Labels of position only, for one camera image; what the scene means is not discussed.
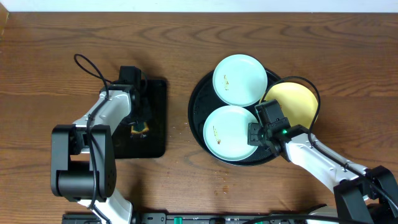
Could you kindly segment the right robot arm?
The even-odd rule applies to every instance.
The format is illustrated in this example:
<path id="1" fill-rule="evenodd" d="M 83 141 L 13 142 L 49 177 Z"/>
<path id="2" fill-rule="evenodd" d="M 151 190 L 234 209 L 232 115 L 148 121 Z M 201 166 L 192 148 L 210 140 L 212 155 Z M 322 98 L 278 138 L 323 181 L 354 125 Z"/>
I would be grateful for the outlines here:
<path id="1" fill-rule="evenodd" d="M 248 125 L 248 144 L 267 146 L 275 155 L 311 173 L 335 196 L 340 220 L 397 223 L 397 181 L 384 166 L 356 164 L 321 143 L 301 126 L 283 121 Z"/>

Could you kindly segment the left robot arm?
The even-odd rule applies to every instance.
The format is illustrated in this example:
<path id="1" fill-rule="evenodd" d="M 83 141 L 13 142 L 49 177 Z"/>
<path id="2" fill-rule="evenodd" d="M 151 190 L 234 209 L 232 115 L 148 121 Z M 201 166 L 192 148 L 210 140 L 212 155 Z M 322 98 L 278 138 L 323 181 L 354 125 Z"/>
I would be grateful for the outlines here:
<path id="1" fill-rule="evenodd" d="M 141 102 L 138 84 L 111 84 L 73 124 L 58 124 L 51 133 L 50 186 L 92 211 L 99 223 L 131 223 L 133 205 L 116 189 L 112 135 L 131 119 Z"/>

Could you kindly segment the yellow green sponge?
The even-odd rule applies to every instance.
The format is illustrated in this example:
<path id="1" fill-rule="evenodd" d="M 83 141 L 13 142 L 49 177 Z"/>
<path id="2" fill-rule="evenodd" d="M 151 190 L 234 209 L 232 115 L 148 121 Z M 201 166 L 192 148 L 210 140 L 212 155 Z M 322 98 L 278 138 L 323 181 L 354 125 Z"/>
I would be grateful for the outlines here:
<path id="1" fill-rule="evenodd" d="M 131 126 L 131 134 L 142 134 L 149 130 L 146 122 L 134 123 Z"/>

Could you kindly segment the light blue plate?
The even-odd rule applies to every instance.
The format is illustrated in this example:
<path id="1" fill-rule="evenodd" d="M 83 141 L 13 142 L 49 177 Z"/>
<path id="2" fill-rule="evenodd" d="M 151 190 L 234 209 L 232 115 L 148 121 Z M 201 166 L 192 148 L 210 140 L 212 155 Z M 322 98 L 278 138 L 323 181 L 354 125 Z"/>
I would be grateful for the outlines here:
<path id="1" fill-rule="evenodd" d="M 222 106 L 207 117 L 203 138 L 207 148 L 217 158 L 240 161 L 251 156 L 256 146 L 248 144 L 248 125 L 257 123 L 255 116 L 239 106 Z"/>
<path id="2" fill-rule="evenodd" d="M 212 82 L 215 93 L 223 102 L 246 107 L 258 102 L 265 93 L 268 76 L 254 57 L 235 54 L 216 66 Z"/>

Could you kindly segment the yellow plate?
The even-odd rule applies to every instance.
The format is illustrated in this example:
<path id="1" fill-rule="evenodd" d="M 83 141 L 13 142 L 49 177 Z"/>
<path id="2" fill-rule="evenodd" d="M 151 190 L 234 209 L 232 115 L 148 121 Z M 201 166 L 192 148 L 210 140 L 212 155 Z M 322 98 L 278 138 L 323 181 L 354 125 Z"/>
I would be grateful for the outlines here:
<path id="1" fill-rule="evenodd" d="M 264 96 L 265 101 L 277 100 L 291 126 L 310 127 L 318 108 L 316 96 L 305 86 L 283 82 L 274 85 Z"/>

